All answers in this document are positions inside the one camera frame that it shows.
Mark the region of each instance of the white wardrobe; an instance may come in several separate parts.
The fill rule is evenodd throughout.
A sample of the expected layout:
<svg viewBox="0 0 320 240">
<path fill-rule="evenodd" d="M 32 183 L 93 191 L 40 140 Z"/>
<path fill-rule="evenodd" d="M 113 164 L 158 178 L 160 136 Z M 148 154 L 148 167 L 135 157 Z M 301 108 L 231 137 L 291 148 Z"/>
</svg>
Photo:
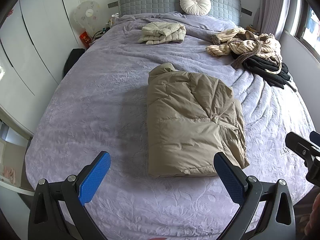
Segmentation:
<svg viewBox="0 0 320 240">
<path fill-rule="evenodd" d="M 0 29 L 0 107 L 30 135 L 63 78 L 70 52 L 83 47 L 69 22 L 69 8 L 77 3 L 19 0 Z"/>
</svg>

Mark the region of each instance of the cream puffer jacket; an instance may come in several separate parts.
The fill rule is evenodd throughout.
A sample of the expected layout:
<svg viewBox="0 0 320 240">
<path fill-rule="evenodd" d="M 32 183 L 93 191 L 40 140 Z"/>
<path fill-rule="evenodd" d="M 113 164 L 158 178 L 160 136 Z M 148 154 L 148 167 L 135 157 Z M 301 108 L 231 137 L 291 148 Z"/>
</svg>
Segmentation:
<svg viewBox="0 0 320 240">
<path fill-rule="evenodd" d="M 170 63 L 153 69 L 148 84 L 149 174 L 214 176 L 217 152 L 242 169 L 249 165 L 242 108 L 231 88 Z"/>
<path fill-rule="evenodd" d="M 146 41 L 146 45 L 156 45 L 164 42 L 183 42 L 186 27 L 181 23 L 152 22 L 146 24 L 142 30 L 139 43 Z"/>
</svg>

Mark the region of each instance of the blue gripper pad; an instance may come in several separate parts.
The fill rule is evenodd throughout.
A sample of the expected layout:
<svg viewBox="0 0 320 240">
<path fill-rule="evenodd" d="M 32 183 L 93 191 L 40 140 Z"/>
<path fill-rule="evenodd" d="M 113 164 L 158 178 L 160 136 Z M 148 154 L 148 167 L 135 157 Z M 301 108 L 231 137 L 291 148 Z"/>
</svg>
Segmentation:
<svg viewBox="0 0 320 240">
<path fill-rule="evenodd" d="M 224 155 L 226 160 L 222 157 L 223 153 L 216 153 L 213 159 L 213 165 L 223 185 L 226 187 L 232 201 L 242 205 L 245 200 L 245 188 L 238 177 L 233 172 L 231 165 L 234 166 Z"/>
<path fill-rule="evenodd" d="M 310 141 L 313 142 L 314 144 L 318 145 L 320 147 L 320 134 L 318 134 L 315 131 L 312 131 L 310 133 Z"/>
<path fill-rule="evenodd" d="M 82 205 L 92 200 L 104 176 L 107 174 L 110 165 L 110 154 L 105 152 L 95 163 L 79 187 L 79 200 Z"/>
</svg>

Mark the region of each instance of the black bag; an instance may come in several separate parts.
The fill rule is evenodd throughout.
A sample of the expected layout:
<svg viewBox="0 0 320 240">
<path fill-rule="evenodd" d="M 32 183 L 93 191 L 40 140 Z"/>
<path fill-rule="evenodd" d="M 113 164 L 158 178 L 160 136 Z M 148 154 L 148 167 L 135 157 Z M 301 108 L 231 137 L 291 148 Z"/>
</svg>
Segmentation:
<svg viewBox="0 0 320 240">
<path fill-rule="evenodd" d="M 73 65 L 78 61 L 78 59 L 84 54 L 85 49 L 73 49 L 64 65 L 63 77 L 66 76 L 68 71 L 73 67 Z"/>
</svg>

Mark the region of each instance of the lavender bedspread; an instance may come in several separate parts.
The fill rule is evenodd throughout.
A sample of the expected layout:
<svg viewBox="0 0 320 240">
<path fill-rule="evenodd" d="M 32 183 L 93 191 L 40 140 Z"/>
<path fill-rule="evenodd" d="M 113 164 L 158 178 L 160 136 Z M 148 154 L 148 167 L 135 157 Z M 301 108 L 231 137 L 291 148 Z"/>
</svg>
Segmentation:
<svg viewBox="0 0 320 240">
<path fill-rule="evenodd" d="M 153 21 L 185 24 L 185 40 L 139 44 L 141 28 Z M 312 186 L 303 161 L 285 147 L 284 138 L 290 131 L 307 138 L 314 129 L 310 115 L 289 86 L 270 87 L 260 76 L 233 69 L 231 57 L 214 58 L 205 51 L 213 31 L 233 27 L 233 22 L 179 13 L 118 19 L 53 95 L 25 158 L 31 185 L 40 178 L 54 182 L 78 174 L 105 150 L 111 168 L 85 206 L 108 239 L 216 239 L 238 208 L 218 177 L 154 179 L 147 174 L 148 72 L 170 62 L 177 70 L 206 73 L 233 88 L 245 118 L 250 166 L 244 172 L 261 181 L 285 179 L 293 203 L 300 200 Z"/>
</svg>

